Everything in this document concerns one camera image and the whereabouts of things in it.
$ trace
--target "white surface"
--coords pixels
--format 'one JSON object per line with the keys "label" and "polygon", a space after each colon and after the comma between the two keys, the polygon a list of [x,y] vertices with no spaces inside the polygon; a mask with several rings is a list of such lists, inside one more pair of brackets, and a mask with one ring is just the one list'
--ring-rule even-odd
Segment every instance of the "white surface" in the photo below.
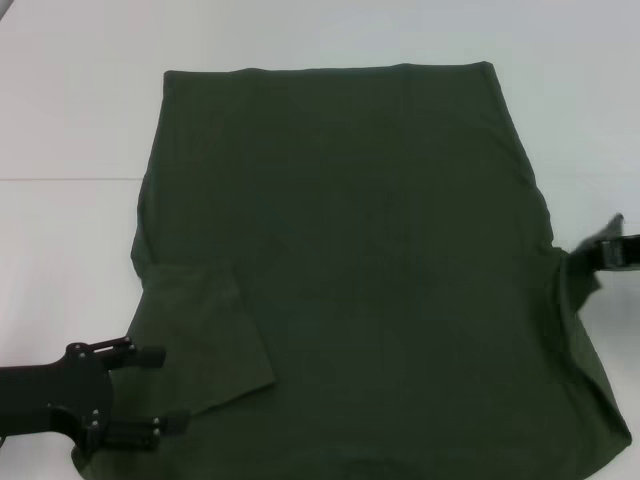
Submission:
{"label": "white surface", "polygon": [[[491,61],[557,243],[616,211],[640,233],[639,15],[631,0],[15,2],[0,22],[0,364],[128,325],[139,182],[113,179],[144,173],[168,69]],[[112,180],[1,180],[33,178]],[[602,278],[583,319],[640,435],[640,273]],[[638,448],[594,478],[637,478]],[[69,449],[9,439],[0,479],[77,479]]]}

